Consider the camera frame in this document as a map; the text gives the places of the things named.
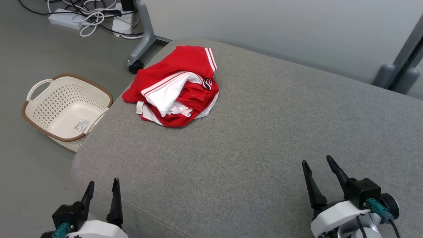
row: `red garment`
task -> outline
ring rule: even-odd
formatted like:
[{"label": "red garment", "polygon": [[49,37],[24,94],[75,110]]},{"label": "red garment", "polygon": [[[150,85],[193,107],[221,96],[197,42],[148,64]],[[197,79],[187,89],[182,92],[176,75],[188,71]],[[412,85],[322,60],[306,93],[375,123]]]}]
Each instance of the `red garment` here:
[{"label": "red garment", "polygon": [[122,98],[145,102],[141,118],[165,127],[183,127],[207,116],[219,95],[210,48],[177,46],[159,63],[140,69]]}]

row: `white stripe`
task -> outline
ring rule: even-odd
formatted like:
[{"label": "white stripe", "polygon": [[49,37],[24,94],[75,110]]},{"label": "white stripe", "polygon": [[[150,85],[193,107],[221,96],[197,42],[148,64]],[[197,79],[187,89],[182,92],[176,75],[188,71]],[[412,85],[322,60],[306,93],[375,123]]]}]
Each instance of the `white stripe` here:
[{"label": "white stripe", "polygon": [[211,60],[213,61],[214,65],[216,65],[215,69],[217,69],[217,64],[216,64],[216,62],[214,61],[214,57],[213,57],[213,52],[212,52],[212,49],[211,49],[211,48],[209,48],[209,49],[210,49],[210,56],[211,56]]},{"label": "white stripe", "polygon": [[155,84],[151,85],[150,87],[148,87],[148,88],[146,88],[146,89],[142,90],[142,91],[141,91],[141,94],[142,94],[143,96],[145,96],[144,94],[145,94],[146,92],[148,92],[148,91],[150,91],[150,90],[152,90],[152,89],[154,89],[154,88],[156,88],[156,87],[158,87],[158,86],[162,86],[163,82],[166,82],[167,80],[169,80],[169,79],[171,79],[171,78],[173,78],[173,77],[175,77],[175,76],[177,76],[178,74],[181,74],[181,73],[183,73],[183,72],[187,73],[188,71],[179,71],[179,72],[177,72],[177,73],[174,73],[174,74],[172,74],[171,76],[168,76],[168,77],[166,77],[166,78],[164,78],[164,79],[160,80],[159,82],[157,82],[157,83],[155,83]]},{"label": "white stripe", "polygon": [[202,84],[204,83],[204,79],[203,77],[201,77],[200,75],[196,74],[198,76],[198,78],[200,79],[200,82],[198,84]]},{"label": "white stripe", "polygon": [[206,51],[207,58],[209,59],[209,64],[211,66],[211,69],[213,70],[213,72],[216,71],[216,69],[215,69],[215,67],[213,65],[212,58],[210,57],[209,51],[207,50],[207,48],[204,48],[204,50]]}]

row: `barcode label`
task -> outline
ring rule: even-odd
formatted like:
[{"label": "barcode label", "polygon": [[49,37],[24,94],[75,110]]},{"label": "barcode label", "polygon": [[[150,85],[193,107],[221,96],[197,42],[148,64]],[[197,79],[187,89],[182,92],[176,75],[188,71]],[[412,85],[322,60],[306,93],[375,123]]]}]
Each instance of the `barcode label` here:
[{"label": "barcode label", "polygon": [[74,130],[75,131],[82,131],[82,129],[86,126],[86,125],[88,125],[88,124],[90,124],[90,122],[88,121],[88,120],[86,120],[86,119],[84,119],[84,118],[82,118],[79,122],[78,122],[78,124],[76,125],[76,126],[74,126]]}]

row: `white cable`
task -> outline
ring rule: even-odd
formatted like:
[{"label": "white cable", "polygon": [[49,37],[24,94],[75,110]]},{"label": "white cable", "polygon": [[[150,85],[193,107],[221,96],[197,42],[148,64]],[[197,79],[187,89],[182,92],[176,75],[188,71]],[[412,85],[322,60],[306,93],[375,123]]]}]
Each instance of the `white cable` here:
[{"label": "white cable", "polygon": [[[98,22],[99,17],[96,15],[100,15],[102,17],[102,19]],[[80,21],[75,21],[72,19],[72,22],[74,23],[80,23],[80,22],[85,22],[86,20],[90,19],[92,16],[97,17],[96,19],[96,23],[88,23],[89,25],[99,25],[104,21],[104,14],[102,12],[93,12],[90,15],[88,15],[86,18],[80,20]]]},{"label": "white cable", "polygon": [[49,13],[51,13],[52,11],[50,10],[50,0],[47,0],[47,8],[49,9]]},{"label": "white cable", "polygon": [[130,24],[131,26],[137,26],[138,22],[140,22],[140,19],[138,19],[135,23],[132,24],[128,20],[126,20],[125,18],[122,18],[122,17],[115,17],[115,18],[118,19],[118,20],[121,20],[123,22],[126,22],[126,23]]},{"label": "white cable", "polygon": [[125,38],[125,39],[130,39],[130,40],[133,40],[133,39],[140,39],[140,38],[142,38],[143,36],[141,35],[141,36],[126,36],[126,35],[121,35],[120,34],[120,36],[122,36],[123,38]]},{"label": "white cable", "polygon": [[[47,7],[48,7],[49,12],[50,12],[49,1],[50,0],[47,0]],[[103,11],[117,10],[116,8],[113,8],[116,5],[117,0],[115,0],[110,6],[108,6],[106,8],[96,8],[94,10],[90,10],[90,9],[88,9],[86,7],[81,7],[81,6],[78,6],[78,5],[74,5],[72,3],[67,2],[66,0],[62,0],[62,1],[65,4],[67,4],[67,5],[70,5],[72,7],[79,8],[80,10],[84,11],[84,14],[88,14],[88,16],[86,18],[84,18],[83,20],[80,20],[80,21],[74,21],[72,19],[72,22],[75,22],[75,23],[80,23],[81,22],[82,25],[84,26],[84,28],[82,28],[82,30],[80,31],[80,36],[82,36],[82,37],[91,36],[96,31],[97,25],[103,23],[103,21],[105,20],[106,17],[115,17],[114,15],[104,15]],[[84,3],[83,3],[83,5],[85,6],[87,3],[95,2],[95,1],[100,1],[100,0],[85,0]],[[89,23],[88,22],[88,20],[91,17],[95,17],[95,23]],[[115,19],[118,19],[120,21],[126,22],[126,23],[130,24],[131,26],[136,26],[140,22],[140,20],[141,20],[141,19],[138,19],[135,23],[131,23],[128,20],[126,20],[126,19],[124,19],[122,17],[115,17]],[[84,35],[83,34],[83,31],[85,31],[86,29],[88,29],[91,26],[93,26],[93,30],[90,33]],[[140,38],[143,37],[142,35],[141,36],[126,36],[126,35],[122,35],[122,34],[119,34],[119,36],[122,36],[125,39],[140,39]]]}]

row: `gray sofa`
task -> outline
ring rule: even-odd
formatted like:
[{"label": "gray sofa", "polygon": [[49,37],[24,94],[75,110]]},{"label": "gray sofa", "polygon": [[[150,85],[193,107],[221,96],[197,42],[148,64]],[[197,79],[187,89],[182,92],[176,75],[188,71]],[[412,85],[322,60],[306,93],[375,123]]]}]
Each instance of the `gray sofa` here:
[{"label": "gray sofa", "polygon": [[[75,155],[79,196],[105,220],[121,181],[130,238],[312,237],[301,161],[329,201],[342,199],[331,155],[350,177],[368,177],[400,204],[403,238],[423,234],[423,102],[352,79],[200,39],[213,50],[219,99],[185,128],[145,122],[116,99]],[[392,227],[381,225],[385,237]]]}]

